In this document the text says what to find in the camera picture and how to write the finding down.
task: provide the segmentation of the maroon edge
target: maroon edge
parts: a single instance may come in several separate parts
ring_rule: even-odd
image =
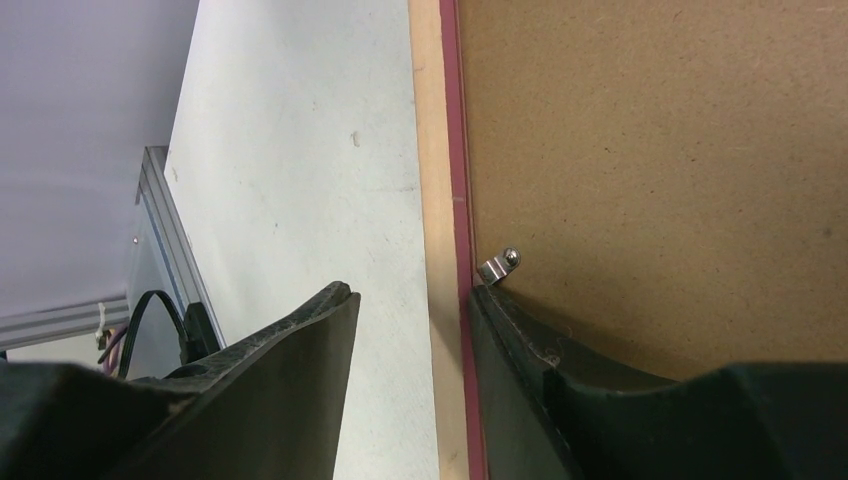
[[[457,0],[439,0],[442,17],[442,52],[445,60],[445,97],[447,103],[448,153],[453,194],[456,275],[459,287],[460,341],[465,386],[465,419],[468,431],[468,467],[471,480],[485,480],[483,429],[480,423],[480,397],[477,368],[471,348],[468,319],[468,295],[474,272],[468,188],[468,159],[465,148],[465,112],[462,97],[462,69],[459,49],[459,12]]]

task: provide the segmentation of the metal bracket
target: metal bracket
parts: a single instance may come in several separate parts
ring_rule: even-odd
[[[474,283],[477,285],[494,285],[518,268],[521,263],[521,253],[513,247],[507,247],[500,255],[495,255],[477,268]]]

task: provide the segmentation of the brown board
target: brown board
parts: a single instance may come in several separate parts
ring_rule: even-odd
[[[684,378],[848,359],[848,2],[463,0],[478,260]]]

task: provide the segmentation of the bolt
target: bolt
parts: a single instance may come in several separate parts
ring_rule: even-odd
[[[504,249],[502,255],[504,257],[504,260],[506,260],[506,264],[512,268],[517,267],[518,264],[521,263],[521,254],[518,252],[518,250],[512,247],[507,247],[506,249]]]

